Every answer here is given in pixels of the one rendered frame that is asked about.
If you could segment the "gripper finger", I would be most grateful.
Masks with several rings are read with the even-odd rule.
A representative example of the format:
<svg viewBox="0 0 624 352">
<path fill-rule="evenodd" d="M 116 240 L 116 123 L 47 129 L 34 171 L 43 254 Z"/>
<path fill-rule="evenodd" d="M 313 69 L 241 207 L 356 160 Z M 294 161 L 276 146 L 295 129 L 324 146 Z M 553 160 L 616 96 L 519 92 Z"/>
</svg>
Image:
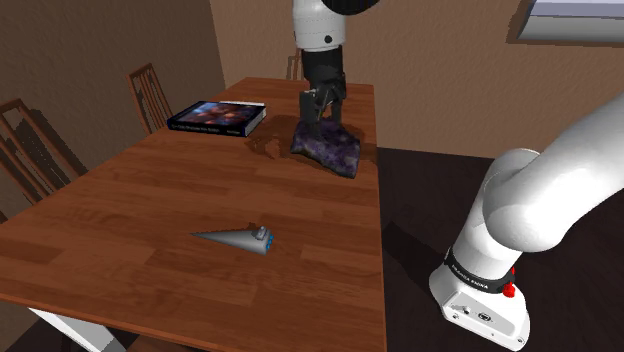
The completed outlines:
<svg viewBox="0 0 624 352">
<path fill-rule="evenodd" d="M 344 94 L 340 90 L 328 92 L 328 105 L 331 108 L 331 118 L 336 124 L 342 123 L 342 104 Z"/>
<path fill-rule="evenodd" d="M 300 119 L 309 124 L 315 124 L 319 119 L 320 105 L 317 99 L 317 90 L 310 89 L 299 93 Z"/>
</svg>

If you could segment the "brown wooden chair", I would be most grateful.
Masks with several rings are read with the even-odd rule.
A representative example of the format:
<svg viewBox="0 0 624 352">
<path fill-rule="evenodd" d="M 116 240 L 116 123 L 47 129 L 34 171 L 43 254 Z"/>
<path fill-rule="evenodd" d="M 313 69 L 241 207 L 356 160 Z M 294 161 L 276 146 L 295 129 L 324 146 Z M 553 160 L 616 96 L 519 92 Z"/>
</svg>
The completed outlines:
<svg viewBox="0 0 624 352">
<path fill-rule="evenodd" d="M 31 204 L 88 172 L 43 115 L 19 98 L 0 103 L 0 170 Z"/>
<path fill-rule="evenodd" d="M 287 80 L 304 80 L 301 54 L 302 50 L 296 49 L 295 53 L 287 58 Z"/>
<path fill-rule="evenodd" d="M 138 120 L 147 135 L 167 126 L 172 116 L 168 100 L 151 63 L 126 75 Z"/>
</svg>

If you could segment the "dark blue hardcover book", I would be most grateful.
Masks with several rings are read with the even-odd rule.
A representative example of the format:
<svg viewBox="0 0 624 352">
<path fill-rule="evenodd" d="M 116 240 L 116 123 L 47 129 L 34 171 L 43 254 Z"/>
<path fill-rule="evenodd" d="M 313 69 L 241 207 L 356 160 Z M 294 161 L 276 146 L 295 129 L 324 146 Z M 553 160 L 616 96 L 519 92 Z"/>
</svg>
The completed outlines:
<svg viewBox="0 0 624 352">
<path fill-rule="evenodd" d="M 170 130 L 245 138 L 265 117 L 264 103 L 198 101 L 166 123 Z"/>
</svg>

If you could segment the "brown wooden dining table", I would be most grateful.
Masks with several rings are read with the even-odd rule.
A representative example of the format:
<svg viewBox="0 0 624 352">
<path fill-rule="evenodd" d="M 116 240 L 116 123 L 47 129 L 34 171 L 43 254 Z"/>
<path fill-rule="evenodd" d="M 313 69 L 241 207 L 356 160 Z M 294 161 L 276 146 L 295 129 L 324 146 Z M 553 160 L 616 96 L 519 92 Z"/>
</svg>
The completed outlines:
<svg viewBox="0 0 624 352">
<path fill-rule="evenodd" d="M 290 153 L 301 81 L 245 78 L 248 138 L 160 130 L 0 225 L 0 301 L 211 352 L 387 352 L 374 89 L 355 178 Z M 192 236 L 274 234 L 266 255 Z"/>
</svg>

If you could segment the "grey toy spaceship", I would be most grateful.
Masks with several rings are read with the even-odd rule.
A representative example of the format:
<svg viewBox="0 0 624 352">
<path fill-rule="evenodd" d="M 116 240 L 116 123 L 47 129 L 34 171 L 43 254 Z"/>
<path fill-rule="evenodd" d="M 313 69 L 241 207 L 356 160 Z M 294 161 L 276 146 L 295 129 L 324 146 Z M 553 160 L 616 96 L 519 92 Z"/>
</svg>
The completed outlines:
<svg viewBox="0 0 624 352">
<path fill-rule="evenodd" d="M 274 242 L 274 234 L 264 226 L 253 230 L 197 232 L 192 236 L 260 255 L 266 255 Z"/>
</svg>

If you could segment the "white framed window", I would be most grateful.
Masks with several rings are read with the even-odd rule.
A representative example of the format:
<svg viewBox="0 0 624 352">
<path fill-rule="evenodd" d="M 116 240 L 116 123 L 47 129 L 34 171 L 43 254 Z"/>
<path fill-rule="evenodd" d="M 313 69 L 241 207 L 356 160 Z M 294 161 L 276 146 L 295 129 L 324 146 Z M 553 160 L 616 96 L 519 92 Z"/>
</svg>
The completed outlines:
<svg viewBox="0 0 624 352">
<path fill-rule="evenodd" d="M 624 0 L 530 0 L 517 39 L 624 43 Z"/>
</svg>

